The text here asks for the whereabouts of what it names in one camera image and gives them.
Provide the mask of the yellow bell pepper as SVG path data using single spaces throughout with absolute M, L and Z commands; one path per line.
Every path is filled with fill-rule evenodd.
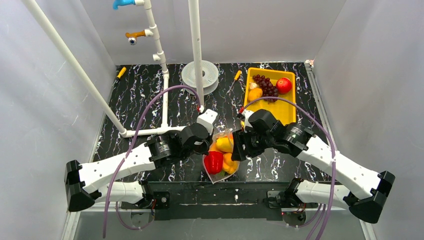
M 239 162 L 232 160 L 232 153 L 225 153 L 223 154 L 223 163 L 222 163 L 222 170 L 232 175 L 234 174 L 239 168 Z

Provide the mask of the yellow toy mango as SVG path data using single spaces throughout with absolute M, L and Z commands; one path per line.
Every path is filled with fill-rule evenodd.
M 219 137 L 216 140 L 216 148 L 224 153 L 232 153 L 234 149 L 234 140 L 232 137 Z

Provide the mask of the clear zip top bag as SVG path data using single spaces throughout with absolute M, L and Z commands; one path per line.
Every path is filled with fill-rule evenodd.
M 232 160 L 233 148 L 232 128 L 212 136 L 212 144 L 203 155 L 203 168 L 212 184 L 223 182 L 238 171 L 239 162 Z

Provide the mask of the red bell pepper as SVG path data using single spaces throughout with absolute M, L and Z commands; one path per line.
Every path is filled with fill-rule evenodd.
M 223 154 L 218 151 L 209 151 L 208 155 L 204 157 L 203 163 L 208 174 L 219 174 L 223 167 Z

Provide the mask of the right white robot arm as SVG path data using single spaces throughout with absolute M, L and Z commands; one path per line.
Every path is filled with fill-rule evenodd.
M 395 181 L 391 172 L 376 172 L 357 164 L 340 152 L 332 151 L 310 129 L 295 122 L 283 124 L 268 110 L 243 110 L 238 118 L 244 126 L 232 134 L 233 161 L 257 157 L 271 148 L 335 177 L 335 185 L 294 178 L 285 190 L 273 191 L 266 198 L 270 208 L 327 204 L 347 209 L 370 224 L 379 221 Z

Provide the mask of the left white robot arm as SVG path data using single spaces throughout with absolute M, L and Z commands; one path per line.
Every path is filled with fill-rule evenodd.
M 181 131 L 156 135 L 130 154 L 91 163 L 71 160 L 65 165 L 64 185 L 69 212 L 80 212 L 101 202 L 151 202 L 153 193 L 146 183 L 120 182 L 129 175 L 176 164 L 190 156 L 204 155 L 212 143 L 211 123 L 193 123 Z

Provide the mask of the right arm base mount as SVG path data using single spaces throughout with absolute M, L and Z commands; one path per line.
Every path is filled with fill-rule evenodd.
M 283 190 L 270 190 L 262 200 L 270 209 L 281 209 L 283 220 L 289 225 L 304 225 L 307 209 L 317 210 L 318 203 L 305 203 L 296 196 L 302 178 L 294 178 Z

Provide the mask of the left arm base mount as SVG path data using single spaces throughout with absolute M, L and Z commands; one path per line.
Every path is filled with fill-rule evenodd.
M 138 209 L 167 210 L 170 207 L 171 194 L 168 191 L 143 193 L 141 200 L 133 203 Z

